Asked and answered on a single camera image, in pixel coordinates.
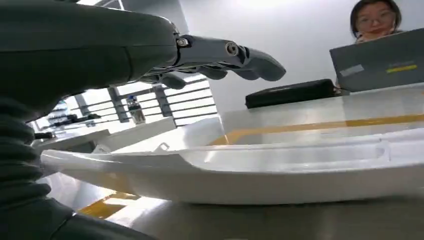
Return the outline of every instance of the robotic hand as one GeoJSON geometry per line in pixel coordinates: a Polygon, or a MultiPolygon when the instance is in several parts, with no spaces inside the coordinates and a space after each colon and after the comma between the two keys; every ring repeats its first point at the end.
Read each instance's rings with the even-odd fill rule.
{"type": "Polygon", "coordinates": [[[150,239],[75,214],[46,198],[49,186],[35,183],[42,173],[31,164],[38,156],[25,122],[46,115],[60,99],[131,81],[181,89],[185,82],[175,71],[211,79],[234,71],[267,81],[286,72],[266,53],[232,41],[180,36],[162,17],[28,0],[2,2],[0,13],[0,226],[7,239],[150,239]]]}

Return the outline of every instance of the water bottle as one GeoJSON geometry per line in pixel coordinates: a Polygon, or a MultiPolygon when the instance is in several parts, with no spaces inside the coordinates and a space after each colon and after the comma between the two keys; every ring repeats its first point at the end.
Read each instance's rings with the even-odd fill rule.
{"type": "Polygon", "coordinates": [[[129,96],[126,99],[126,105],[128,106],[129,114],[131,114],[131,118],[136,125],[144,124],[146,122],[142,106],[140,106],[140,103],[137,101],[137,97],[129,96]]]}

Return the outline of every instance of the laptop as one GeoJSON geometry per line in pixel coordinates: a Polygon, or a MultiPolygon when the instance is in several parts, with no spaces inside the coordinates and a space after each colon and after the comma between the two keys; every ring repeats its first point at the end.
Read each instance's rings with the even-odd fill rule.
{"type": "Polygon", "coordinates": [[[342,90],[361,92],[424,82],[424,28],[330,50],[342,90]]]}

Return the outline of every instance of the yellow tape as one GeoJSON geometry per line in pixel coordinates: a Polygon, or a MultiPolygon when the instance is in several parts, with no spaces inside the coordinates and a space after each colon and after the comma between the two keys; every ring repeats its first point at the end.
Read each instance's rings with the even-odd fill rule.
{"type": "Polygon", "coordinates": [[[401,66],[387,70],[388,74],[417,69],[417,65],[401,66]]]}
{"type": "Polygon", "coordinates": [[[245,136],[259,135],[259,134],[275,134],[275,133],[290,133],[308,130],[322,130],[322,129],[339,129],[339,128],[351,128],[351,127],[364,127],[364,126],[378,126],[378,125],[389,125],[389,124],[406,124],[424,122],[424,114],[414,115],[401,115],[401,116],[390,116],[390,117],[376,117],[368,119],[356,119],[356,120],[345,120],[345,121],[331,121],[331,122],[320,122],[300,125],[286,125],[286,126],[270,126],[261,128],[250,128],[250,129],[236,129],[225,136],[222,136],[209,145],[233,145],[237,141],[245,136]]]}
{"type": "Polygon", "coordinates": [[[84,207],[79,210],[79,212],[92,217],[106,219],[126,207],[125,204],[116,204],[114,202],[109,203],[108,200],[137,200],[139,198],[139,196],[117,192],[91,204],[90,206],[84,207]]]}

